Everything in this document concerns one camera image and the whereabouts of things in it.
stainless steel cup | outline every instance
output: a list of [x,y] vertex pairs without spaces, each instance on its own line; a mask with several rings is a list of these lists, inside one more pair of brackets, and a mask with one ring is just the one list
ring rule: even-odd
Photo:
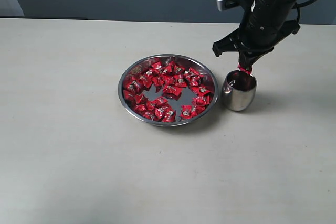
[[248,108],[256,93],[257,80],[254,76],[240,70],[230,72],[222,88],[222,102],[233,111]]

stainless steel bowl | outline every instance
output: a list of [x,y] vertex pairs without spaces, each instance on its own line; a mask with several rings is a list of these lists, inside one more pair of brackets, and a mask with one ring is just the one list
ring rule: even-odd
[[[146,118],[143,118],[142,116],[136,114],[126,103],[122,89],[123,89],[123,84],[125,82],[128,82],[133,76],[137,76],[140,73],[142,73],[145,69],[148,69],[149,66],[152,64],[160,61],[161,63],[168,64],[171,61],[175,61],[177,64],[182,65],[183,67],[186,68],[186,70],[189,67],[192,67],[196,70],[198,70],[202,75],[202,84],[207,87],[210,91],[213,93],[213,100],[211,104],[203,111],[201,114],[198,116],[191,118],[189,120],[184,120],[180,121],[180,111],[181,111],[181,106],[182,105],[191,105],[192,98],[196,97],[196,94],[194,94],[189,88],[183,89],[182,95],[178,101],[175,100],[169,100],[170,106],[173,107],[177,111],[176,115],[176,122],[174,123],[163,123],[163,122],[154,122],[151,120],[148,120]],[[161,127],[173,127],[173,126],[180,126],[184,124],[191,123],[202,116],[204,116],[207,112],[209,112],[212,107],[215,105],[217,99],[218,99],[218,85],[216,78],[214,75],[211,73],[211,71],[204,66],[202,63],[198,62],[197,60],[191,59],[186,56],[181,56],[181,55],[154,55],[154,56],[149,56],[147,58],[144,58],[142,60],[139,60],[138,62],[134,63],[132,66],[130,66],[125,73],[122,75],[120,81],[119,81],[119,86],[118,86],[118,94],[119,94],[119,99],[122,103],[122,105],[127,109],[127,111],[137,119],[150,123],[155,126],[161,126]],[[152,86],[150,91],[144,91],[144,94],[147,98],[150,100],[155,100],[156,98],[160,97],[162,95],[162,89],[159,91],[159,93],[156,93],[156,88],[155,86]]]

white table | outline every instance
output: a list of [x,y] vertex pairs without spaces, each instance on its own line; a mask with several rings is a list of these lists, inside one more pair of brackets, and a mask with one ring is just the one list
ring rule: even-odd
[[0,19],[0,223],[336,220],[336,26],[302,26],[254,67],[243,113],[161,129],[122,107],[135,61],[182,54],[221,84],[237,24]]

